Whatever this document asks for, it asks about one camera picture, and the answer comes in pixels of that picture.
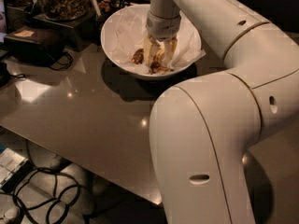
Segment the table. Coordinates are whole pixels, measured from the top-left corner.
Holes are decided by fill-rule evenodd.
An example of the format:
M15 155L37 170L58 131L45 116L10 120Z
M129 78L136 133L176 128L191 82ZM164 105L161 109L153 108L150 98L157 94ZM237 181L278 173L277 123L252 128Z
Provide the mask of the table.
M28 78L0 90L0 126L160 203L150 155L150 111L168 87L218 69L217 58L205 51L199 63L162 82L125 74L95 44L82 52L69 50L74 62L64 71L9 57L8 71Z

